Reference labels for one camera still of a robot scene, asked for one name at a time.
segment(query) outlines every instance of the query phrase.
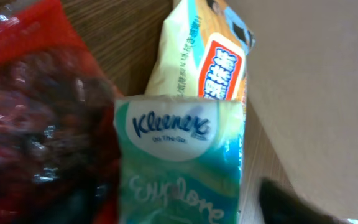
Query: white wall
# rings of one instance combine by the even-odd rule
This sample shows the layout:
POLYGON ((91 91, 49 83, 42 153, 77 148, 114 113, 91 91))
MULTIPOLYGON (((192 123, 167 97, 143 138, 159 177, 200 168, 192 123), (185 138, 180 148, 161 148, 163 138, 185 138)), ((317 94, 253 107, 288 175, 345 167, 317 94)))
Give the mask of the white wall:
POLYGON ((358 0, 227 0, 254 31, 249 97, 295 190, 358 218, 358 0))

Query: yellow and orange package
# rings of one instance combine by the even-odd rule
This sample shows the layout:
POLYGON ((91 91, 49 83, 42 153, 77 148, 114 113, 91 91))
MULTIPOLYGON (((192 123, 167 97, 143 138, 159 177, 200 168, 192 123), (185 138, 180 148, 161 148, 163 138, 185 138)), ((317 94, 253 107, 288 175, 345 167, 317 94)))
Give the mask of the yellow and orange package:
POLYGON ((223 0, 174 0, 146 95, 198 96, 246 104, 252 32, 223 0))

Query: wooden table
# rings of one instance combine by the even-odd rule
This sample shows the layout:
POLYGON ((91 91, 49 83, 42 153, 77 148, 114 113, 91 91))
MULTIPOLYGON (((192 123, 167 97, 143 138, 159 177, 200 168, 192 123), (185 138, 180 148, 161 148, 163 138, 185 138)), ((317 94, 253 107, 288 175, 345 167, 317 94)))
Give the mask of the wooden table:
MULTIPOLYGON (((173 0, 63 0, 65 11, 107 76, 126 95, 142 94, 157 58, 163 20, 173 0)), ((9 0, 0 0, 0 8, 9 0)), ((247 112, 241 223, 263 223, 259 179, 291 187, 250 102, 247 112)))

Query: teal packaging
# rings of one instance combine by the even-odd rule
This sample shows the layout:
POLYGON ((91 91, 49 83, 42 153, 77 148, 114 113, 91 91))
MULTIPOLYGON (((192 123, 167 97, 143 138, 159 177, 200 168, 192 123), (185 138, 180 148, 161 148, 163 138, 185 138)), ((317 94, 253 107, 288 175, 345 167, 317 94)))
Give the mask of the teal packaging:
POLYGON ((241 103, 132 96, 116 101, 122 224, 237 223, 241 103))

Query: bag of dried red fruit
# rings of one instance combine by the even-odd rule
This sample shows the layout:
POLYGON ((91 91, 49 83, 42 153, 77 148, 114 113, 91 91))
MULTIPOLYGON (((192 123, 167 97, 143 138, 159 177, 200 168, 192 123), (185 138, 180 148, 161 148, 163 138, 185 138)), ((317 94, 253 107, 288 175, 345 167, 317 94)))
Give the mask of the bag of dried red fruit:
POLYGON ((118 173, 113 89, 59 0, 3 7, 0 223, 91 222, 118 173))

